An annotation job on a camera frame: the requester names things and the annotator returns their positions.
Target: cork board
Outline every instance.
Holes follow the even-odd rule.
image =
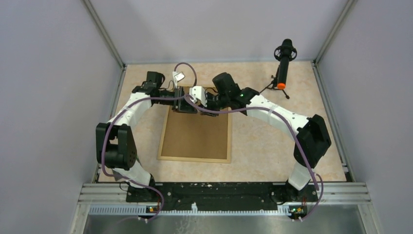
[[[231,134],[231,115],[177,113],[170,107],[165,115],[158,159],[230,163]]]

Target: gray wall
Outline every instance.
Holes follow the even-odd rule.
[[[413,2],[360,0],[321,63],[353,173],[385,233],[412,233]]]
[[[92,0],[126,63],[313,59],[346,0]]]
[[[119,74],[81,1],[0,1],[0,233],[69,231]]]

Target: cable clip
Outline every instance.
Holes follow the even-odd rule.
[[[122,108],[122,110],[126,110],[126,112],[131,112],[133,114],[133,110],[127,106]]]
[[[272,112],[273,112],[273,111],[275,110],[275,108],[277,108],[277,107],[278,107],[278,105],[272,105],[271,108],[268,110],[268,123],[269,123],[269,124],[271,124],[270,121],[271,121]]]
[[[176,72],[176,71],[172,72],[172,80],[173,80],[173,85],[175,89],[178,88],[178,82],[180,82],[184,78],[185,78],[185,75],[183,72]]]

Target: orange microphone cap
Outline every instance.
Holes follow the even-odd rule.
[[[277,88],[278,89],[285,89],[285,84],[284,83],[278,83]]]

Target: tripod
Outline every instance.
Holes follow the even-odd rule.
[[[262,92],[263,92],[264,90],[266,90],[266,89],[269,89],[269,90],[281,90],[281,91],[284,93],[285,98],[286,98],[286,99],[290,99],[290,96],[285,92],[284,89],[278,89],[278,88],[277,88],[277,84],[278,84],[278,71],[279,71],[279,69],[280,69],[280,67],[278,66],[278,69],[277,69],[277,72],[276,72],[275,76],[271,75],[271,78],[272,78],[273,80],[271,81],[271,83],[270,83],[269,85],[267,85],[263,90],[261,90],[260,93],[262,93]]]

